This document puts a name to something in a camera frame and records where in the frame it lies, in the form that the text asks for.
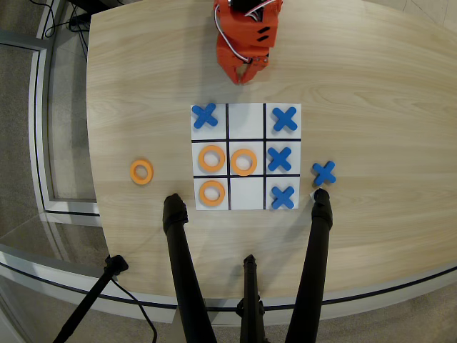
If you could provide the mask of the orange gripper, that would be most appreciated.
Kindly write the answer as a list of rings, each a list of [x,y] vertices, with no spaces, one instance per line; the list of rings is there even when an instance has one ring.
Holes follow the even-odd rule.
[[[241,12],[216,12],[216,23],[231,50],[217,52],[220,67],[234,84],[250,82],[268,66],[269,49],[276,44],[278,13],[263,12],[261,20],[255,21]]]

